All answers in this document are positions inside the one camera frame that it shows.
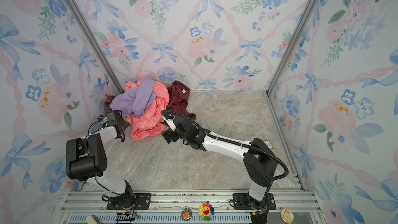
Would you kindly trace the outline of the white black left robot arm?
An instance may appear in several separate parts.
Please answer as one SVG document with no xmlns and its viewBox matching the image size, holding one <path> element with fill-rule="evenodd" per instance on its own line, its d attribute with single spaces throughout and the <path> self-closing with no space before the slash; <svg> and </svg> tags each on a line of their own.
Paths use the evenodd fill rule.
<svg viewBox="0 0 398 224">
<path fill-rule="evenodd" d="M 120 110 L 107 112 L 100 118 L 102 127 L 82 138 L 66 142 L 66 174 L 68 178 L 99 186 L 104 194 L 101 199 L 108 210 L 130 211 L 137 205 L 137 196 L 126 180 L 111 172 L 104 144 L 121 139 L 128 122 Z"/>
</svg>

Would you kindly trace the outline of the white object at bottom edge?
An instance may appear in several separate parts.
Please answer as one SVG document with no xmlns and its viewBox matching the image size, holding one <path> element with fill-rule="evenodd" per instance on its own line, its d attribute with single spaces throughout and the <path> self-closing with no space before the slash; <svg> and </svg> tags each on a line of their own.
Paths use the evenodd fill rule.
<svg viewBox="0 0 398 224">
<path fill-rule="evenodd" d="M 87 224 L 101 224 L 95 216 L 87 216 L 85 221 Z"/>
</svg>

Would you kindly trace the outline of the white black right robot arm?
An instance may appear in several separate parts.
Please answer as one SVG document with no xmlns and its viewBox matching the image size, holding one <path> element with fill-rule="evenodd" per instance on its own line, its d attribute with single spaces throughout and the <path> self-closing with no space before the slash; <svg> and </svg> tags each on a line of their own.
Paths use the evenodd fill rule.
<svg viewBox="0 0 398 224">
<path fill-rule="evenodd" d="M 170 144 L 182 140 L 184 145 L 205 152 L 219 153 L 244 164 L 251 179 L 244 206 L 252 209 L 270 209 L 269 190 L 276 180 L 278 158 L 259 140 L 238 141 L 217 135 L 200 127 L 192 118 L 175 111 L 162 111 L 168 128 L 162 133 Z"/>
</svg>

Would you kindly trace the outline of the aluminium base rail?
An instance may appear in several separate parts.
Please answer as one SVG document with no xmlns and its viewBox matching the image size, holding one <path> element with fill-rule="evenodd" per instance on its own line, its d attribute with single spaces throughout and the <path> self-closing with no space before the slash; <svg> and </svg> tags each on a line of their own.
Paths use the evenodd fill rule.
<svg viewBox="0 0 398 224">
<path fill-rule="evenodd" d="M 214 217 L 210 224 L 285 224 L 280 217 L 282 208 L 294 214 L 295 224 L 325 224 L 320 205 L 311 191 L 277 189 L 272 192 L 276 210 L 270 210 L 266 218 L 253 210 L 235 210 L 230 205 L 234 193 L 245 190 L 155 190 L 151 194 L 149 210 L 107 210 L 98 191 L 71 192 L 66 198 L 56 224 L 86 224 L 87 216 L 95 216 L 101 224 L 204 224 L 199 208 L 210 203 Z M 192 218 L 183 221 L 181 211 L 189 207 Z"/>
</svg>

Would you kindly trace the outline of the rainbow smiling flower toy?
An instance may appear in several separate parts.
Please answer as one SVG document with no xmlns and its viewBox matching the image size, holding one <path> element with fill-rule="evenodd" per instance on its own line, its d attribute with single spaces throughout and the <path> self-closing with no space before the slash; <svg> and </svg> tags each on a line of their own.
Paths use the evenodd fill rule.
<svg viewBox="0 0 398 224">
<path fill-rule="evenodd" d="M 203 203 L 199 208 L 199 217 L 202 221 L 211 221 L 214 217 L 214 208 L 210 203 Z"/>
</svg>

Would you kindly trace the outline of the plaid tartan cloth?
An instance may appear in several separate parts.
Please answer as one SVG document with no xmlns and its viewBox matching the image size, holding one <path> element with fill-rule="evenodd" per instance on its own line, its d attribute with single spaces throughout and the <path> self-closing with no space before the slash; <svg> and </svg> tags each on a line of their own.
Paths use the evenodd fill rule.
<svg viewBox="0 0 398 224">
<path fill-rule="evenodd" d="M 104 107 L 105 107 L 105 110 L 106 110 L 107 112 L 111 110 L 110 105 L 111 105 L 111 103 L 112 103 L 112 101 L 113 101 L 114 98 L 115 98 L 115 97 L 114 97 L 114 96 L 111 96 L 111 95 L 108 95 L 108 96 L 106 97 L 106 99 L 105 99 L 105 101 L 104 101 Z"/>
</svg>

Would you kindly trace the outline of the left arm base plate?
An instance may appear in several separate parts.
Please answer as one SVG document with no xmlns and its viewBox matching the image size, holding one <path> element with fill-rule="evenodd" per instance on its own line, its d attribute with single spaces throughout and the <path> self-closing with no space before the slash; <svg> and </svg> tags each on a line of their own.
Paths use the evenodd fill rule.
<svg viewBox="0 0 398 224">
<path fill-rule="evenodd" d="M 132 211 L 135 210 L 149 210 L 151 202 L 150 193 L 135 193 L 133 195 L 117 196 L 108 198 L 107 210 L 123 210 Z"/>
</svg>

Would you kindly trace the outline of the small card on table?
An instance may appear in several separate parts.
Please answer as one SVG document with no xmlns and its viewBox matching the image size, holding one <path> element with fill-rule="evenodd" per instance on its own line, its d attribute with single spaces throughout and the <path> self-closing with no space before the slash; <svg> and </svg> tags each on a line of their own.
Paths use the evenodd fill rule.
<svg viewBox="0 0 398 224">
<path fill-rule="evenodd" d="M 264 143 L 267 145 L 267 147 L 268 147 L 270 150 L 273 150 L 273 149 L 274 149 L 274 146 L 273 146 L 273 144 L 270 142 L 270 140 L 265 140 Z"/>
</svg>

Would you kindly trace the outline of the aluminium corner post right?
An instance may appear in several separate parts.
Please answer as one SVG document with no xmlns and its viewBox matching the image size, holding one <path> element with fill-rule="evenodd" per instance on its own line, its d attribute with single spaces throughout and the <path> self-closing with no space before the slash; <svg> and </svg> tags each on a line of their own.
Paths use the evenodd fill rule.
<svg viewBox="0 0 398 224">
<path fill-rule="evenodd" d="M 285 66 L 289 62 L 290 56 L 293 54 L 293 51 L 294 51 L 296 45 L 299 43 L 301 35 L 303 34 L 303 32 L 308 24 L 309 18 L 311 17 L 312 13 L 314 12 L 316 4 L 318 2 L 319 2 L 319 0 L 308 0 L 308 3 L 304 9 L 302 17 L 298 21 L 296 29 L 293 32 L 291 42 L 287 46 L 286 52 L 283 55 L 283 57 L 280 61 L 280 64 L 277 67 L 276 73 L 275 73 L 273 79 L 271 80 L 268 90 L 266 91 L 266 93 L 267 93 L 266 95 L 268 97 L 270 97 L 273 94 L 273 92 L 276 90 L 278 80 L 282 76 Z"/>
</svg>

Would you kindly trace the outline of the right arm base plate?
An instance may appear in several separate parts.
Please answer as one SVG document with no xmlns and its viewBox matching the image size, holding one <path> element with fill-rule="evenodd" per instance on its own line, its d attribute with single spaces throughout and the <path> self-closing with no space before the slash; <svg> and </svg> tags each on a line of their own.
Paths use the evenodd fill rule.
<svg viewBox="0 0 398 224">
<path fill-rule="evenodd" d="M 265 194 L 262 201 L 252 199 L 249 194 L 234 193 L 229 203 L 235 210 L 266 210 L 267 204 L 270 210 L 276 210 L 274 196 L 271 193 Z"/>
</svg>

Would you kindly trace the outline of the lavender purple cloth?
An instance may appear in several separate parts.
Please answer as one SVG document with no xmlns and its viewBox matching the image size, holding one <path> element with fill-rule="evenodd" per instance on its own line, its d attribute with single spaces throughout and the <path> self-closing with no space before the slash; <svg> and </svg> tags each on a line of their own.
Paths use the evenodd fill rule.
<svg viewBox="0 0 398 224">
<path fill-rule="evenodd" d="M 144 76 L 138 87 L 127 89 L 114 98 L 110 104 L 113 111 L 120 111 L 123 118 L 129 115 L 141 117 L 153 103 L 157 94 L 153 91 L 155 81 Z"/>
</svg>

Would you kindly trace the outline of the pink patterned cloth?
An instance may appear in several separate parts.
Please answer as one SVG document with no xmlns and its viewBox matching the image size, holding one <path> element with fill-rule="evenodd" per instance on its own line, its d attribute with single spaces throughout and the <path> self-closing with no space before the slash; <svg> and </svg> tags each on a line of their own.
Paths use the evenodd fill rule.
<svg viewBox="0 0 398 224">
<path fill-rule="evenodd" d="M 151 105 L 146 107 L 142 116 L 136 117 L 132 114 L 126 117 L 127 122 L 132 128 L 131 139 L 133 141 L 140 141 L 147 137 L 155 137 L 165 129 L 165 126 L 161 124 L 161 111 L 166 110 L 170 101 L 167 87 L 163 83 L 154 81 L 148 76 L 143 76 L 137 83 L 128 82 L 125 89 L 149 89 L 150 87 L 145 85 L 147 82 L 153 83 L 151 92 L 155 94 L 155 99 Z"/>
</svg>

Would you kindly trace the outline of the maroon cloth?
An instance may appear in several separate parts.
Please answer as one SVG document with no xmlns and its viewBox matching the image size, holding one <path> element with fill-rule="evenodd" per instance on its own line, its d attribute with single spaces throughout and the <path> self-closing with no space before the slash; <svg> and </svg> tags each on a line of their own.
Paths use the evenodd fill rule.
<svg viewBox="0 0 398 224">
<path fill-rule="evenodd" d="M 171 86 L 167 89 L 170 99 L 166 109 L 185 114 L 191 119 L 196 120 L 196 115 L 187 111 L 190 89 L 180 81 L 172 82 Z"/>
</svg>

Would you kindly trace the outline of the round beige disc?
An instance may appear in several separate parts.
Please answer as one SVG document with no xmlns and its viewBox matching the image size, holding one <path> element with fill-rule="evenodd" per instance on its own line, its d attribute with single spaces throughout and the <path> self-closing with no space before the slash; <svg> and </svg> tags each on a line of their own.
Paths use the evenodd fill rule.
<svg viewBox="0 0 398 224">
<path fill-rule="evenodd" d="M 280 217 L 285 224 L 292 224 L 294 222 L 294 214 L 288 208 L 282 208 Z"/>
</svg>

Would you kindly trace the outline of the aluminium corner post left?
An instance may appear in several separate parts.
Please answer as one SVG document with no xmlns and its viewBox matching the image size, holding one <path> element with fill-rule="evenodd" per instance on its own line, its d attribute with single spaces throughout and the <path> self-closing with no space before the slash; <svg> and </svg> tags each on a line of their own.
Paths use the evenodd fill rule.
<svg viewBox="0 0 398 224">
<path fill-rule="evenodd" d="M 77 24 L 80 30 L 83 32 L 84 37 L 88 41 L 88 44 L 94 51 L 99 60 L 102 68 L 108 74 L 110 81 L 112 82 L 113 86 L 115 87 L 115 91 L 117 93 L 123 93 L 124 89 L 122 85 L 119 83 L 113 69 L 110 66 L 110 63 L 105 58 L 99 43 L 97 42 L 94 33 L 92 32 L 90 26 L 88 25 L 87 21 L 84 18 L 83 12 L 81 11 L 80 7 L 78 6 L 76 0 L 65 0 L 66 5 L 71 10 L 72 14 L 76 18 Z"/>
</svg>

